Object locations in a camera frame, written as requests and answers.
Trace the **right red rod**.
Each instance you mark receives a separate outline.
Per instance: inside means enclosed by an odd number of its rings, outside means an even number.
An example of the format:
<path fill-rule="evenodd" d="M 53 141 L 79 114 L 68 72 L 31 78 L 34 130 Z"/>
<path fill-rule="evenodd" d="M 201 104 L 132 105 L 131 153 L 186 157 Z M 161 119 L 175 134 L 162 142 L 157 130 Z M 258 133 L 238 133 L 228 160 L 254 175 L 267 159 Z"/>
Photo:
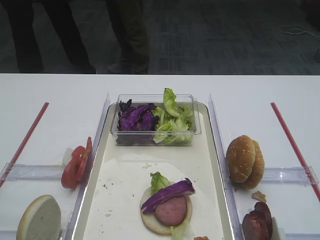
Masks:
<path fill-rule="evenodd" d="M 303 155 L 302 155 L 302 153 L 301 153 L 301 151 L 300 151 L 300 149 L 299 149 L 294 137 L 292 136 L 292 134 L 291 134 L 291 132 L 290 132 L 290 130 L 289 130 L 284 118 L 282 117 L 282 115 L 281 115 L 276 103 L 275 102 L 271 102 L 270 105 L 271 105 L 271 107 L 272 107 L 272 109 L 273 109 L 273 111 L 274 111 L 274 113 L 275 113 L 275 115 L 276 115 L 276 117 L 277 117 L 277 119 L 278 119 L 278 121 L 279 121 L 279 123 L 280 123 L 280 125 L 281 125 L 281 127 L 283 129 L 283 131 L 285 132 L 285 134 L 286 134 L 286 136 L 287 136 L 287 138 L 288 138 L 288 140 L 289 140 L 289 142 L 291 144 L 291 147 L 292 147 L 295 155 L 297 156 L 297 158 L 298 158 L 298 160 L 300 162 L 300 165 L 304 169 L 305 174 L 306 174 L 306 176 L 308 177 L 308 179 L 309 179 L 309 181 L 311 183 L 312 189 L 313 189 L 317 199 L 320 200 L 320 188 L 319 188 L 319 185 L 316 182 L 316 179 L 315 179 L 316 176 L 311 172 L 311 167 L 309 167 L 307 165 L 307 162 L 306 162 L 305 158 L 303 157 Z"/>

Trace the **orange food scrap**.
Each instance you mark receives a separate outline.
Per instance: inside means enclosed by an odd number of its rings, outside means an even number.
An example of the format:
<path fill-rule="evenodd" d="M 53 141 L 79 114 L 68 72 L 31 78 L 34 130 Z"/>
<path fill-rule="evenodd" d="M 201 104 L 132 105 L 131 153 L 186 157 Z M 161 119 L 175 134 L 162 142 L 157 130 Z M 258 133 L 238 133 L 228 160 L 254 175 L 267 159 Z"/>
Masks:
<path fill-rule="evenodd" d="M 193 240 L 210 240 L 208 236 L 196 236 Z"/>

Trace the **cream metal tray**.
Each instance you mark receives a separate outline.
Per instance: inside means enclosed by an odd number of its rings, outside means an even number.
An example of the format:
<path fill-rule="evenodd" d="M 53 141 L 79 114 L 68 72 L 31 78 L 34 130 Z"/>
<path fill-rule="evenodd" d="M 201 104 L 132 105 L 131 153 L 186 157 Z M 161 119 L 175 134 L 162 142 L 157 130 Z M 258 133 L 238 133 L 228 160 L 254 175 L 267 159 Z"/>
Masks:
<path fill-rule="evenodd" d="M 154 172 L 173 182 L 192 181 L 194 236 L 233 240 L 209 105 L 198 104 L 202 133 L 191 146 L 117 146 L 110 134 L 114 112 L 111 104 L 95 158 L 98 176 L 82 240 L 159 240 L 140 214 Z"/>

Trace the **purple cabbage strip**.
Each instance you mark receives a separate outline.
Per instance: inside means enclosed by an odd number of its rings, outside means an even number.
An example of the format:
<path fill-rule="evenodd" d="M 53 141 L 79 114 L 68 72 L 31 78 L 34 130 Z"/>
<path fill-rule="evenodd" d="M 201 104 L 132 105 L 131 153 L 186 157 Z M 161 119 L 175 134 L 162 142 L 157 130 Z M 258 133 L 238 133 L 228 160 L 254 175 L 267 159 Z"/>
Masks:
<path fill-rule="evenodd" d="M 185 178 L 177 183 L 171 184 L 163 189 L 160 189 L 157 193 L 150 196 L 140 207 L 140 210 L 144 214 L 152 213 L 155 208 L 170 198 L 180 196 L 191 196 L 196 191 L 193 187 L 192 182 Z"/>

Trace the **white-faced bun half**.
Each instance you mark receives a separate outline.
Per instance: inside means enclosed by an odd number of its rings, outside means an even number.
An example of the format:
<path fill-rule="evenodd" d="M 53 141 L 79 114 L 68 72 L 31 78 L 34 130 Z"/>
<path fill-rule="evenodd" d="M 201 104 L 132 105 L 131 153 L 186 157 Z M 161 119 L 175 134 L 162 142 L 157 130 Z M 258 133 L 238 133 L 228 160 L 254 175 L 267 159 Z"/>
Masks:
<path fill-rule="evenodd" d="M 61 231 L 61 209 L 49 194 L 33 200 L 23 213 L 16 232 L 17 240 L 57 240 Z"/>

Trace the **left upper clear crossbar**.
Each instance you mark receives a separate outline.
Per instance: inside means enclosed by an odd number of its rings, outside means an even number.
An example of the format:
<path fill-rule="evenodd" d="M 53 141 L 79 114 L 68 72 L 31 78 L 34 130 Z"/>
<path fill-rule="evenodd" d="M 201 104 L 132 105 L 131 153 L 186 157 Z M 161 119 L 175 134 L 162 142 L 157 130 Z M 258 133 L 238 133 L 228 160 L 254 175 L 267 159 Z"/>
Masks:
<path fill-rule="evenodd" d="M 63 165 L 12 165 L 7 163 L 0 173 L 0 180 L 58 181 L 63 171 Z"/>

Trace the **right long clear rail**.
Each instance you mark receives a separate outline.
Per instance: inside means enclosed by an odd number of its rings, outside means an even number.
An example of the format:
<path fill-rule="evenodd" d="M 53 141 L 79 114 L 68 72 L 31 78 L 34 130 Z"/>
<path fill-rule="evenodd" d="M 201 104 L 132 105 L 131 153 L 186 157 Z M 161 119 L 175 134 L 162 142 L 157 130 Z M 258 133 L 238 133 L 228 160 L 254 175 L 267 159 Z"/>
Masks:
<path fill-rule="evenodd" d="M 234 197 L 234 187 L 229 179 L 229 170 L 228 170 L 227 161 L 225 159 L 224 145 L 221 138 L 219 123 L 218 123 L 218 118 L 216 113 L 216 107 L 213 102 L 211 94 L 209 95 L 209 99 L 208 99 L 208 107 L 209 107 L 209 114 L 211 119 L 213 135 L 214 135 L 215 148 L 217 152 L 220 176 L 221 176 L 221 181 L 223 185 L 224 198 L 226 201 L 226 208 L 227 208 L 229 223 L 231 227 L 232 239 L 243 240 L 244 236 L 243 236 L 242 224 L 239 221 L 237 206 L 236 206 L 235 197 Z"/>

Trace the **clear plastic salad container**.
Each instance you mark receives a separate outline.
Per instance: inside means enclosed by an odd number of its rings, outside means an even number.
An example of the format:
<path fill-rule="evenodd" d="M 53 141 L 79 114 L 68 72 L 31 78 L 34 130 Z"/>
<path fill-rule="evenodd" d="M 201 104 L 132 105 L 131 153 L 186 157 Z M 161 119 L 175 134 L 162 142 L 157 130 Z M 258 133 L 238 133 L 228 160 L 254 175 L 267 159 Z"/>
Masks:
<path fill-rule="evenodd" d="M 110 133 L 118 146 L 190 146 L 201 134 L 196 99 L 190 94 L 120 94 Z"/>

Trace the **left red rod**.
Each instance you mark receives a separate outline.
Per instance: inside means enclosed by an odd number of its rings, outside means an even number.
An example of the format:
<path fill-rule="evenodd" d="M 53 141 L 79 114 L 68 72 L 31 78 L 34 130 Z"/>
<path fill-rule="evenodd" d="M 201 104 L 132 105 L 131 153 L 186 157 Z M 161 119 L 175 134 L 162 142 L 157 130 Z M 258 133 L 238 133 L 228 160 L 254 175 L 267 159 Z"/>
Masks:
<path fill-rule="evenodd" d="M 3 168 L 3 171 L 1 172 L 1 176 L 0 176 L 0 186 L 1 187 L 5 183 L 5 181 L 6 181 L 7 177 L 8 177 L 8 175 L 9 175 L 9 173 L 11 172 L 12 168 L 15 166 L 19 156 L 21 155 L 22 151 L 24 150 L 28 140 L 30 139 L 31 135 L 33 134 L 34 130 L 36 129 L 36 127 L 37 127 L 38 123 L 40 122 L 42 116 L 46 112 L 48 106 L 49 106 L 48 102 L 45 102 L 43 104 L 41 110 L 39 111 L 37 117 L 33 121 L 31 127 L 29 128 L 28 132 L 26 133 L 25 137 L 23 138 L 23 140 L 22 140 L 21 144 L 19 145 L 17 151 L 13 155 L 11 161 L 7 164 L 6 167 Z"/>

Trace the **green lettuce pile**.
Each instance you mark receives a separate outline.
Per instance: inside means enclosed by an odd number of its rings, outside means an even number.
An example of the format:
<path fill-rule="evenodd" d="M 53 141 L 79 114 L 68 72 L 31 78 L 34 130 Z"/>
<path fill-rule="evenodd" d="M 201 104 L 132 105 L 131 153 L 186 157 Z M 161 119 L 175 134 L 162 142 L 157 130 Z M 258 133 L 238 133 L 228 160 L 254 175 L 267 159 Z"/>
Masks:
<path fill-rule="evenodd" d="M 159 118 L 155 125 L 156 135 L 153 141 L 163 145 L 189 145 L 192 142 L 188 132 L 193 126 L 193 111 L 186 106 L 176 106 L 176 95 L 171 88 L 165 88 L 163 93 L 163 108 L 156 107 L 152 110 L 154 117 Z"/>

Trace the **red tomato slices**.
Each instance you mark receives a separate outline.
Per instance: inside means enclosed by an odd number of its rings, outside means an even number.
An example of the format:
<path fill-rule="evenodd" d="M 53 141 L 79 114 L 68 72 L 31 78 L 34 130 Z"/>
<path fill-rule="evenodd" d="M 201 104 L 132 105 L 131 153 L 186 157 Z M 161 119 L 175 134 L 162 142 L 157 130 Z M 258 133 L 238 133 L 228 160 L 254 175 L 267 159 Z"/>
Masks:
<path fill-rule="evenodd" d="M 92 138 L 87 138 L 86 147 L 79 145 L 71 154 L 71 161 L 66 165 L 61 177 L 65 189 L 74 189 L 84 180 L 88 158 L 92 151 Z"/>

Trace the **red rod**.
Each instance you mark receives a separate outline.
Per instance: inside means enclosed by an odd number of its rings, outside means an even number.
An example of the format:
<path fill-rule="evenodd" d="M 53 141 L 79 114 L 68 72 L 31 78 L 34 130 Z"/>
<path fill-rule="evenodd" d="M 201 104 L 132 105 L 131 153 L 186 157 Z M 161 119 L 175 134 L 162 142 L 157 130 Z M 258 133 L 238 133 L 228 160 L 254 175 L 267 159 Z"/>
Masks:
<path fill-rule="evenodd" d="M 305 174 L 306 174 L 306 176 L 308 177 L 308 179 L 309 179 L 309 181 L 311 183 L 312 189 L 313 189 L 317 199 L 320 200 L 320 188 L 319 188 L 319 185 L 316 182 L 316 179 L 315 179 L 316 176 L 311 172 L 311 167 L 309 167 L 307 165 L 307 162 L 306 162 L 305 158 L 303 157 L 303 155 L 302 155 L 302 153 L 301 153 L 301 151 L 300 151 L 300 149 L 299 149 L 294 137 L 292 136 L 292 134 L 291 134 L 291 132 L 290 132 L 290 130 L 289 130 L 284 118 L 282 117 L 282 115 L 281 115 L 276 103 L 275 102 L 271 102 L 270 105 L 271 105 L 271 107 L 272 107 L 272 109 L 273 109 L 273 111 L 274 111 L 274 113 L 275 113 L 275 115 L 276 115 L 276 117 L 277 117 L 277 119 L 278 119 L 278 121 L 279 121 L 279 123 L 280 123 L 280 125 L 281 125 L 281 127 L 283 129 L 283 131 L 285 132 L 285 134 L 286 134 L 286 136 L 287 136 L 287 138 L 288 138 L 288 140 L 289 140 L 289 142 L 291 144 L 291 147 L 292 147 L 295 155 L 297 156 L 297 158 L 298 158 L 298 160 L 300 162 L 300 165 L 304 169 Z"/>
<path fill-rule="evenodd" d="M 36 129 L 36 127 L 37 127 L 38 123 L 40 122 L 42 116 L 46 112 L 48 106 L 49 106 L 48 102 L 45 102 L 43 104 L 41 110 L 39 111 L 37 117 L 33 121 L 31 127 L 29 128 L 28 132 L 26 133 L 25 137 L 23 138 L 23 140 L 22 140 L 21 144 L 19 145 L 17 151 L 13 155 L 11 161 L 7 164 L 6 167 L 3 168 L 3 171 L 1 172 L 1 176 L 0 176 L 0 186 L 1 187 L 5 183 L 5 181 L 6 181 L 7 177 L 8 177 L 8 175 L 9 175 L 9 173 L 11 172 L 12 168 L 15 166 L 19 156 L 21 155 L 22 151 L 24 150 L 28 140 L 30 139 L 31 135 L 33 134 L 34 130 Z"/>

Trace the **bread crumb piece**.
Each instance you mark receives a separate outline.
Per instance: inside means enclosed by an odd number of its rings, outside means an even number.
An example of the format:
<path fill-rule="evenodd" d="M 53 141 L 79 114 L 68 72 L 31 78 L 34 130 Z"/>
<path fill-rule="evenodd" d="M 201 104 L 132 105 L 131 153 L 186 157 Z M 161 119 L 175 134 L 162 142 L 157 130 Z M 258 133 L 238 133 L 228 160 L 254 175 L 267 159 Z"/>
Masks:
<path fill-rule="evenodd" d="M 266 200 L 266 195 L 264 193 L 262 193 L 261 191 L 256 191 L 254 193 L 251 194 L 251 198 L 252 199 L 255 199 L 259 202 L 263 202 L 263 203 L 266 203 L 267 200 Z"/>

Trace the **white pusher block tomato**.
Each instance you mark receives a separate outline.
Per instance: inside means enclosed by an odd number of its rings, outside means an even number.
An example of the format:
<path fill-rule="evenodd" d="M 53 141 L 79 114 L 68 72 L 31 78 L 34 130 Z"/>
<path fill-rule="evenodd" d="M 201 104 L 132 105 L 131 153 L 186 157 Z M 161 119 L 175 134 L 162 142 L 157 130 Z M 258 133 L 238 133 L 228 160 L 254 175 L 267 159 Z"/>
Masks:
<path fill-rule="evenodd" d="M 66 167 L 68 165 L 68 163 L 72 160 L 72 153 L 73 153 L 73 149 L 72 148 L 67 148 L 65 150 L 65 153 L 63 155 L 63 158 L 62 158 L 62 165 L 64 167 Z"/>

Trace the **bottom bun on tray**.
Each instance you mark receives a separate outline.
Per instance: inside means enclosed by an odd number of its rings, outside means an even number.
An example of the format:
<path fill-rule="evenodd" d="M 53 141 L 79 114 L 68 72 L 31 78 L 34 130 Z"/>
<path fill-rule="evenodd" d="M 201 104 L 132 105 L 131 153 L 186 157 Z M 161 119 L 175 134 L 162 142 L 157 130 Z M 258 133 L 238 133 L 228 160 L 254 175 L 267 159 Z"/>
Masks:
<path fill-rule="evenodd" d="M 184 196 L 186 198 L 187 201 L 187 214 L 184 220 L 189 220 L 192 217 L 192 213 L 193 213 L 193 206 L 192 206 L 192 202 L 189 196 Z M 152 213 L 140 213 L 141 214 L 141 218 L 142 221 L 144 223 L 144 225 L 151 230 L 152 232 L 158 234 L 158 235 L 162 235 L 162 236 L 170 236 L 172 237 L 171 231 L 170 231 L 170 226 L 165 226 L 162 223 L 160 223 L 158 221 L 158 219 L 156 218 L 155 212 Z"/>

